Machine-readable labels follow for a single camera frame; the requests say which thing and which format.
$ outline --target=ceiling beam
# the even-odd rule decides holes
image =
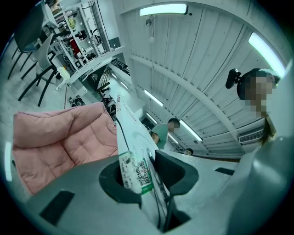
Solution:
[[[130,58],[133,59],[134,61],[137,61],[141,64],[144,64],[152,68],[152,62],[149,60],[146,60],[144,58],[141,58],[135,55],[131,55]],[[220,108],[210,98],[208,98],[204,93],[202,93],[197,87],[191,85],[191,83],[187,82],[185,79],[181,78],[180,76],[173,73],[172,71],[158,64],[154,64],[153,66],[156,71],[160,72],[164,76],[178,83],[180,86],[182,86],[191,94],[193,94],[196,98],[198,98],[206,107],[208,107],[219,118],[219,120],[224,124],[224,126],[231,132],[231,135],[233,136],[234,140],[237,142],[238,146],[243,150],[238,139],[238,132],[236,128],[231,123],[229,118],[223,113],[223,111],[220,110]]]

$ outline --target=black chair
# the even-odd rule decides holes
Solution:
[[[37,82],[37,86],[40,83],[40,80],[43,79],[46,81],[46,85],[43,89],[42,95],[40,97],[38,106],[40,107],[43,96],[46,92],[46,89],[49,85],[49,83],[54,84],[55,83],[55,78],[53,79],[53,76],[57,73],[57,68],[55,67],[55,65],[52,63],[52,59],[55,56],[55,53],[53,51],[51,51],[52,53],[52,57],[49,59],[48,58],[48,51],[50,48],[50,44],[53,38],[53,34],[51,34],[46,41],[42,44],[42,46],[38,49],[37,52],[37,62],[34,63],[28,70],[27,72],[22,76],[21,79],[23,79],[28,73],[29,71],[32,70],[32,68],[34,68],[35,66],[37,66],[37,76],[36,78],[30,83],[30,85],[28,85],[28,87],[24,90],[24,92],[21,94],[21,96],[18,98],[18,101],[21,101],[21,99],[24,97],[24,95],[27,93],[27,91],[33,86],[33,84],[35,82]],[[49,71],[52,70],[51,75],[49,76],[49,78],[44,77],[44,75]]]
[[[31,54],[34,51],[37,51],[37,48],[33,45],[33,42],[35,42],[41,35],[43,20],[44,14],[42,11],[42,7],[41,4],[38,4],[29,12],[29,14],[24,18],[24,20],[21,21],[21,23],[16,28],[14,32],[14,39],[17,43],[17,49],[13,53],[12,59],[15,56],[17,50],[20,50],[20,54],[14,62],[7,79],[10,78],[12,71],[22,54],[29,53],[20,71],[22,70],[25,63],[28,61]]]

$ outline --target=wire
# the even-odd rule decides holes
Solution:
[[[168,209],[167,209],[167,216],[166,216],[166,220],[164,223],[164,232],[166,232],[170,226],[170,219],[171,219],[171,203],[173,200],[173,196],[170,194],[170,202],[168,205]]]
[[[124,141],[125,141],[125,144],[127,145],[128,151],[130,151],[129,146],[128,146],[128,143],[127,143],[127,140],[125,139],[124,130],[123,130],[123,128],[122,128],[122,125],[120,124],[120,121],[119,121],[118,118],[116,119],[116,121],[117,121],[117,123],[118,123],[119,126],[120,126],[121,132],[123,133]],[[155,187],[153,187],[153,189],[154,189],[155,201],[156,201],[157,211],[158,211],[158,223],[157,223],[157,228],[159,229],[159,228],[160,228],[160,224],[161,224],[161,217],[160,217],[159,204],[158,204],[158,199],[157,199],[157,192],[156,192],[156,190],[155,190]]]
[[[121,129],[121,132],[123,133],[124,141],[125,141],[125,144],[127,145],[128,151],[130,151],[129,146],[128,146],[128,142],[127,142],[127,140],[125,139],[125,135],[124,135],[123,127],[121,126],[120,121],[119,121],[118,118],[116,118],[116,121],[118,122],[118,124],[119,124],[119,126],[120,126],[120,129]]]
[[[65,98],[64,98],[64,109],[65,109],[65,104],[66,104],[66,93],[68,91],[68,86],[66,85],[65,87]]]
[[[156,15],[156,17],[157,17],[157,15]],[[150,19],[150,20],[154,20],[156,17],[154,17],[153,19]]]

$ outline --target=qr code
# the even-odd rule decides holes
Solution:
[[[139,179],[141,186],[151,183],[149,175],[148,175],[148,170],[146,169],[146,165],[143,160],[137,163],[136,173],[137,173],[137,178]]]

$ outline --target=ceiling panel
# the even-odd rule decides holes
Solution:
[[[233,8],[242,5],[240,1],[232,2]],[[141,90],[139,96],[146,101],[149,112],[161,122],[173,117],[183,119],[203,138],[201,144],[197,143],[182,127],[175,133],[182,147],[203,152],[203,144],[211,153],[241,154],[243,150],[236,137],[232,133],[222,134],[229,130],[215,115],[215,110],[187,91],[181,80],[203,92],[235,128],[240,128],[260,117],[241,105],[236,87],[225,88],[228,73],[233,68],[245,73],[253,68],[269,68],[269,65],[248,43],[252,31],[243,22],[217,9],[193,3],[188,5],[186,15],[140,17],[138,10],[124,14],[131,53],[178,75],[178,80],[171,79],[168,73],[152,70],[134,60],[135,76]],[[153,22],[150,27],[146,25],[148,18]],[[151,36],[155,39],[153,44],[149,42]],[[151,101],[143,89],[163,102],[164,107]]]

